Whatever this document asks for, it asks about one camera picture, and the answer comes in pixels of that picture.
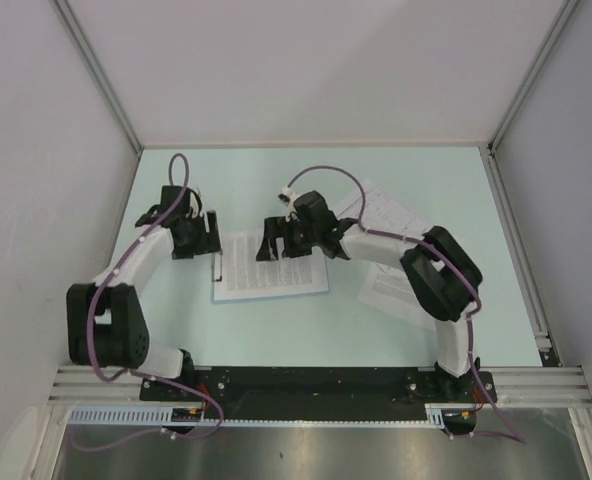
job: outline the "stainless steel surface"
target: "stainless steel surface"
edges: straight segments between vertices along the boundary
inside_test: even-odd
[[[581,368],[483,367],[494,376],[498,404],[504,408],[589,407],[592,397]],[[116,368],[107,369],[108,373]],[[49,397],[51,405],[151,405],[138,398],[141,380],[123,376],[112,384],[100,382],[89,367],[58,369]],[[199,407],[200,402],[160,404]]]
[[[496,128],[496,132],[494,132],[494,136],[490,142],[492,150],[496,151],[500,143],[503,141],[505,133],[512,124],[512,121],[520,110],[525,98],[527,98],[527,95],[531,91],[535,81],[538,79],[538,76],[543,70],[547,59],[550,57],[552,51],[558,44],[558,41],[569,26],[570,21],[573,18],[574,13],[577,11],[580,3],[581,0],[566,0],[566,2],[561,7],[556,20],[552,24],[552,27],[547,33],[540,50],[536,54],[536,58],[527,70],[525,78],[523,79],[518,92],[516,92],[512,102],[509,104],[509,108],[505,112],[505,115],[503,115],[500,125],[498,125]]]
[[[569,414],[509,412],[530,442],[449,439],[435,430],[228,428],[201,441],[140,437],[102,453],[63,444],[56,480],[82,479],[588,479]],[[479,428],[499,428],[484,411]],[[129,427],[76,426],[76,438],[96,445]]]
[[[116,91],[112,87],[109,78],[103,69],[103,66],[100,64],[100,61],[96,56],[96,53],[94,53],[94,49],[89,43],[89,40],[87,39],[80,22],[76,18],[76,14],[72,10],[72,7],[67,0],[51,0],[51,3],[56,10],[56,14],[63,22],[65,29],[74,42],[74,46],[80,53],[85,66],[92,75],[94,82],[100,89],[101,94],[107,102],[110,111],[120,125],[120,128],[123,130],[125,137],[127,137],[127,141],[134,150],[134,153],[140,154],[143,150],[143,147],[138,141],[136,132],[134,131],[129,118],[127,118],[125,109],[121,105],[120,100],[116,95]]]

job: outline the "aluminum frame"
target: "aluminum frame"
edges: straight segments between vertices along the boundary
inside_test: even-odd
[[[492,152],[496,152],[498,146],[503,141],[507,130],[509,130],[509,127],[512,125],[514,119],[518,115],[518,112],[527,99],[527,96],[534,88],[534,84],[540,77],[547,60],[549,60],[552,52],[560,42],[563,33],[567,31],[567,28],[573,20],[574,15],[578,11],[578,7],[582,1],[583,0],[566,0],[558,11],[558,15],[547,32],[547,35],[545,36],[545,39],[543,40],[543,43],[541,44],[534,61],[527,69],[527,73],[525,74],[518,91],[514,95],[514,98],[505,111],[500,124],[498,127],[496,127],[496,130],[492,135],[490,140],[490,148]]]
[[[50,0],[50,3],[54,7],[58,18],[63,23],[65,30],[76,47],[76,50],[78,50],[81,60],[87,67],[94,83],[98,86],[100,94],[107,103],[110,112],[127,138],[129,145],[135,154],[140,155],[143,146],[138,140],[134,127],[132,127],[129,118],[125,113],[125,109],[116,94],[116,90],[112,87],[112,84],[105,73],[105,69],[98,60],[91,43],[89,43],[87,35],[85,35],[83,27],[78,21],[74,10],[68,0]]]
[[[496,156],[489,148],[481,148],[480,155],[487,175],[487,181],[496,203],[496,210],[507,240],[507,246],[516,268],[518,283],[523,294],[527,314],[532,323],[534,335],[538,338],[551,335],[549,321],[543,305],[543,300],[538,291],[533,268],[529,262],[525,243],[523,241],[518,221],[514,215],[505,183],[498,168]]]
[[[501,408],[566,408],[569,409],[578,443],[583,454],[587,471],[592,479],[592,398],[581,368],[545,367],[496,367],[485,368],[494,375]],[[141,402],[138,398],[142,380],[123,376],[114,384],[99,381],[89,367],[63,366],[58,370],[56,380],[48,401],[48,423],[44,435],[37,440],[39,453],[31,467],[32,480],[50,480],[57,467],[58,454],[65,439],[65,428],[71,412],[81,407],[113,406],[113,411],[138,414],[151,411],[153,407],[174,405],[176,407],[200,406],[199,402],[164,404]],[[454,405],[427,405],[428,412],[440,408],[454,408]],[[137,416],[127,417],[131,424],[139,424]],[[106,424],[115,422],[115,417],[107,417]],[[93,423],[102,424],[102,417],[94,417]],[[232,424],[227,427],[254,426],[253,424]],[[267,422],[258,426],[272,426]],[[364,426],[381,428],[378,424],[316,425],[322,427]],[[414,425],[387,425],[389,428],[414,427]],[[435,428],[435,425],[419,425],[421,428]]]

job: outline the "orange wire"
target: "orange wire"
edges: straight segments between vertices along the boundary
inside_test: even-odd
[[[203,392],[205,395],[208,395],[211,397],[209,390],[207,390],[207,386],[204,383],[199,383],[198,384],[198,390],[200,390],[201,392]],[[203,401],[203,411],[206,412],[207,409],[209,408],[210,403]]]
[[[483,407],[485,406],[485,399],[483,398],[483,396],[480,394],[480,392],[478,391],[478,389],[476,387],[474,387],[474,400],[476,400],[477,403],[480,403],[480,407],[476,408],[477,412],[480,412]]]

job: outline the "purple cable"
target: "purple cable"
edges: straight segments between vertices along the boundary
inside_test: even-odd
[[[511,440],[515,440],[517,442],[526,444],[527,440],[525,439],[525,437],[523,437],[518,432],[516,427],[514,427],[512,421],[503,412],[500,411],[500,409],[498,408],[498,406],[496,405],[496,403],[492,399],[491,395],[489,394],[489,392],[485,388],[485,385],[483,384],[483,381],[480,378],[478,370],[476,369],[474,355],[472,353],[474,350],[474,326],[472,324],[472,316],[474,314],[480,312],[480,310],[483,308],[483,304],[480,300],[480,296],[478,295],[478,292],[476,291],[476,289],[472,286],[471,283],[469,283],[469,281],[462,274],[462,272],[460,270],[458,270],[456,265],[454,265],[445,255],[443,255],[433,245],[430,245],[426,241],[421,240],[419,238],[407,237],[405,235],[400,235],[398,233],[385,232],[382,230],[372,230],[371,228],[365,227],[365,225],[363,225],[363,215],[365,214],[365,208],[367,208],[367,195],[365,194],[365,189],[363,188],[361,183],[358,181],[358,179],[354,175],[349,173],[347,170],[340,168],[340,167],[334,167],[332,165],[315,165],[313,167],[307,167],[302,172],[298,173],[294,178],[292,178],[290,180],[290,182],[287,184],[287,187],[291,188],[292,185],[294,185],[294,183],[300,177],[305,175],[307,172],[311,172],[312,170],[332,170],[335,172],[342,173],[342,174],[346,175],[347,177],[349,177],[356,184],[356,186],[358,187],[358,190],[360,191],[361,205],[360,205],[360,210],[358,212],[358,217],[356,218],[356,220],[357,220],[358,227],[363,232],[365,232],[367,234],[378,235],[381,237],[393,238],[396,240],[401,240],[403,242],[414,243],[416,245],[420,245],[421,247],[423,247],[426,250],[429,250],[432,254],[434,254],[436,257],[438,257],[438,259],[441,260],[445,264],[445,266],[452,271],[452,273],[454,275],[456,275],[456,277],[461,281],[461,283],[465,286],[465,288],[467,289],[469,294],[474,299],[474,302],[476,303],[476,308],[474,308],[474,310],[472,310],[471,312],[468,312],[465,315],[465,320],[467,322],[467,337],[468,337],[467,359],[469,360],[469,365],[471,367],[472,374],[474,375],[474,379],[476,381],[476,384],[478,385],[478,388],[480,389],[481,392],[483,392],[483,395],[485,396],[487,403],[489,403],[491,405],[494,412],[496,412],[496,415],[498,415],[498,417],[505,424],[505,426],[512,432],[512,434],[510,435],[510,434],[503,433],[503,432],[482,431],[482,432],[476,432],[473,435],[469,435],[469,434],[453,435],[447,429],[447,427],[445,427],[445,432],[450,436],[450,438],[452,438],[452,437],[470,438],[472,436],[484,436],[484,437],[492,437],[493,436],[493,437],[510,438]]]
[[[180,192],[178,193],[178,196],[176,197],[176,199],[172,202],[172,204],[169,206],[169,208],[167,210],[165,210],[165,212],[163,212],[155,221],[154,223],[152,223],[149,227],[147,227],[145,229],[145,231],[139,236],[139,238],[137,238],[128,248],[127,250],[125,250],[125,253],[123,253],[123,255],[120,257],[120,259],[118,260],[118,262],[116,262],[116,265],[114,265],[114,268],[107,274],[107,277],[105,277],[105,279],[101,282],[101,284],[98,286],[98,288],[96,289],[96,292],[94,292],[94,295],[92,296],[92,300],[89,304],[89,310],[87,311],[87,331],[86,331],[86,335],[87,335],[87,348],[88,348],[88,353],[89,353],[89,363],[92,366],[92,369],[94,370],[94,373],[96,373],[96,376],[102,380],[105,383],[111,383],[114,380],[116,380],[118,377],[120,377],[121,375],[123,375],[125,372],[127,372],[126,368],[123,368],[122,370],[119,370],[117,373],[115,373],[114,375],[112,375],[111,377],[107,377],[103,371],[101,370],[100,364],[98,363],[98,357],[96,355],[96,346],[94,345],[94,325],[95,325],[95,313],[96,313],[96,308],[98,306],[98,301],[100,299],[101,294],[103,293],[103,291],[105,290],[105,288],[107,288],[107,286],[109,285],[109,283],[112,281],[112,279],[116,276],[116,271],[120,271],[120,269],[123,267],[123,265],[125,265],[125,263],[127,262],[127,260],[129,259],[129,257],[134,253],[134,251],[138,248],[138,246],[141,244],[140,238],[146,238],[151,232],[152,230],[154,230],[156,227],[158,227],[173,211],[174,209],[178,206],[178,204],[181,202],[183,195],[185,193],[185,191],[187,190],[187,186],[189,185],[189,162],[187,161],[187,157],[185,157],[185,155],[183,155],[182,153],[177,153],[175,154],[171,160],[169,161],[169,168],[168,168],[168,174],[169,174],[169,183],[170,184],[174,184],[173,183],[173,179],[172,179],[172,168],[174,166],[174,162],[176,161],[177,158],[181,158],[183,160],[183,163],[185,165],[185,178],[183,179],[183,185],[181,187]],[[205,438],[208,437],[209,435],[215,433],[220,426],[222,425],[223,421],[225,420],[225,413],[223,412],[222,407],[219,405],[219,403],[214,400],[213,398],[211,398],[209,395],[205,395],[203,392],[196,390],[194,388],[188,387],[186,385],[183,385],[181,383],[175,382],[173,380],[167,379],[167,378],[163,378],[163,377],[155,377],[152,375],[144,375],[142,373],[133,371],[131,372],[134,376],[140,377],[140,378],[146,378],[148,380],[154,379],[155,381],[158,382],[162,382],[162,383],[166,383],[167,385],[170,385],[172,387],[176,387],[179,388],[181,390],[185,390],[186,392],[189,392],[193,395],[196,395],[200,398],[202,398],[203,400],[211,403],[214,408],[216,408],[216,410],[218,411],[218,422],[216,423],[216,425],[211,429],[208,430],[204,433],[200,433],[197,435],[188,435],[188,434],[173,434],[176,435],[180,438],[186,438],[186,439],[200,439],[200,438]],[[150,434],[150,433],[154,433],[154,432],[160,432],[160,429],[147,429],[147,430],[141,430],[139,432],[133,433],[131,435],[128,435],[127,437],[124,437],[120,440],[117,440],[116,442],[113,442],[109,445],[103,445],[103,446],[99,446],[99,447],[84,447],[81,446],[79,444],[76,443],[76,441],[73,438],[73,435],[70,437],[70,440],[72,442],[72,445],[74,445],[77,449],[83,451],[83,452],[101,452],[104,450],[108,450],[110,448],[116,447],[118,445],[121,445],[129,440],[132,440],[136,437],[140,437],[142,435],[146,435],[146,434]]]

